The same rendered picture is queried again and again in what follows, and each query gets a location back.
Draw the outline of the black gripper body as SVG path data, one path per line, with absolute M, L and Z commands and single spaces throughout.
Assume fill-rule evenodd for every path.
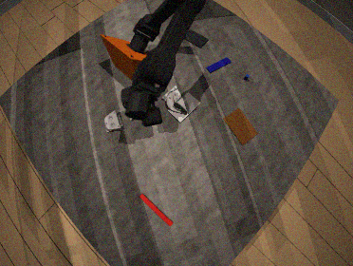
M 157 97 L 152 96 L 150 99 L 150 104 L 148 108 L 148 114 L 146 120 L 141 120 L 143 126 L 151 126 L 162 123 L 161 113 L 157 106 L 155 106 L 155 102 L 157 101 Z M 151 107 L 152 103 L 152 107 Z

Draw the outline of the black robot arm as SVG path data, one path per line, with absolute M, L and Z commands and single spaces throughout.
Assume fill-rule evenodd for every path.
M 146 120 L 150 99 L 152 96 L 159 98 L 171 81 L 176 67 L 177 51 L 205 2 L 206 0 L 164 0 L 153 14 L 146 14 L 139 19 L 133 30 L 135 35 L 131 43 L 126 45 L 137 53 L 145 54 L 148 43 L 158 37 L 161 24 L 174 13 L 158 46 L 151 49 L 138 63 L 132 75 L 132 85 L 121 91 L 125 116 Z M 159 84 L 159 87 L 155 84 Z

